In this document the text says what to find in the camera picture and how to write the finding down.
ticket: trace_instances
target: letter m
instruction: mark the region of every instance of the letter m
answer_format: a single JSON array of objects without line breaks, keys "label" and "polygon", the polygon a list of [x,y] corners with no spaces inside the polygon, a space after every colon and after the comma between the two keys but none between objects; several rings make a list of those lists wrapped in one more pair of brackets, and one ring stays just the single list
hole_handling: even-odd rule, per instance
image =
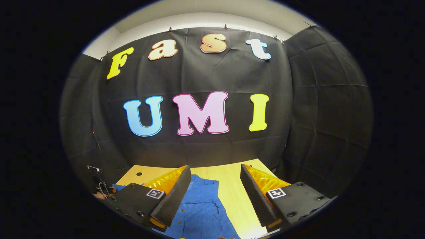
[{"label": "letter m", "polygon": [[210,119],[210,126],[207,128],[208,133],[223,134],[229,132],[224,110],[227,97],[228,94],[224,91],[211,92],[202,109],[199,108],[190,94],[180,94],[173,97],[173,102],[177,104],[178,118],[180,120],[180,129],[177,134],[182,136],[193,134],[193,129],[189,126],[189,120],[196,131],[201,134],[208,119]]}]

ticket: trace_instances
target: ceiling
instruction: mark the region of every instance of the ceiling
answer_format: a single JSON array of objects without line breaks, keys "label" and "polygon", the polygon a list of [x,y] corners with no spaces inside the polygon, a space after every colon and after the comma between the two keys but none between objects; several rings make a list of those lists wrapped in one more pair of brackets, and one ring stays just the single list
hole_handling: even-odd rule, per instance
[{"label": "ceiling", "polygon": [[248,17],[292,35],[307,27],[304,21],[314,24],[311,19],[270,0],[161,0],[119,21],[115,28],[122,33],[155,19],[192,12],[218,12]]}]

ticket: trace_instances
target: letter u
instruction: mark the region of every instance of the letter u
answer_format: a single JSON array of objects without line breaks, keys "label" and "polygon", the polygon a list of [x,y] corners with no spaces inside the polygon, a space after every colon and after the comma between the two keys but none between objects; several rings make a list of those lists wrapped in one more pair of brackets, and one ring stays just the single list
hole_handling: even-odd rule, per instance
[{"label": "letter u", "polygon": [[139,106],[141,102],[139,100],[127,101],[122,106],[127,112],[127,120],[131,132],[141,137],[153,136],[159,133],[162,128],[161,109],[159,107],[162,97],[152,96],[147,98],[145,102],[150,106],[150,114],[152,116],[152,124],[149,127],[143,126],[140,122]]}]

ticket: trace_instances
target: blue letter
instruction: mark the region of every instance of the blue letter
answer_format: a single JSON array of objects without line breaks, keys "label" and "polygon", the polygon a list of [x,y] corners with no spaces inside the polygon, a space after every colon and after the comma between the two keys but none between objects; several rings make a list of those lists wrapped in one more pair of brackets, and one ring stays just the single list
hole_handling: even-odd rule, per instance
[{"label": "blue letter", "polygon": [[267,48],[267,44],[260,42],[259,39],[251,39],[246,41],[247,44],[251,45],[252,52],[254,53],[254,56],[263,59],[268,60],[272,56],[269,53],[264,53],[263,47]]},{"label": "blue letter", "polygon": [[146,104],[150,106],[150,114],[152,115],[152,125],[144,127],[140,122],[139,100],[131,100],[124,103],[123,108],[127,112],[128,125],[131,132],[135,135],[148,137],[157,134],[162,128],[161,109],[159,104],[162,102],[161,96],[152,96],[146,99]]}]

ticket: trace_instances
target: wooden table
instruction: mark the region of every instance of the wooden table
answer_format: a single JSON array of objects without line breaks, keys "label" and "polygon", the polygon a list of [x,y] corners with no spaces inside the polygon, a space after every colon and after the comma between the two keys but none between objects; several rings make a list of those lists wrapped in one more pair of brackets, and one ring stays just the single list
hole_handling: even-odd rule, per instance
[{"label": "wooden table", "polygon": [[[219,181],[218,197],[226,209],[227,216],[233,224],[241,239],[258,238],[267,233],[266,228],[261,227],[248,198],[247,192],[242,185],[241,164],[252,165],[254,168],[275,176],[258,159],[248,160],[239,163],[190,168],[191,174],[196,174],[203,179],[213,179]],[[118,185],[128,185],[132,182],[137,184],[146,183],[159,177],[175,168],[157,168],[141,165],[134,165],[118,182]]]}]

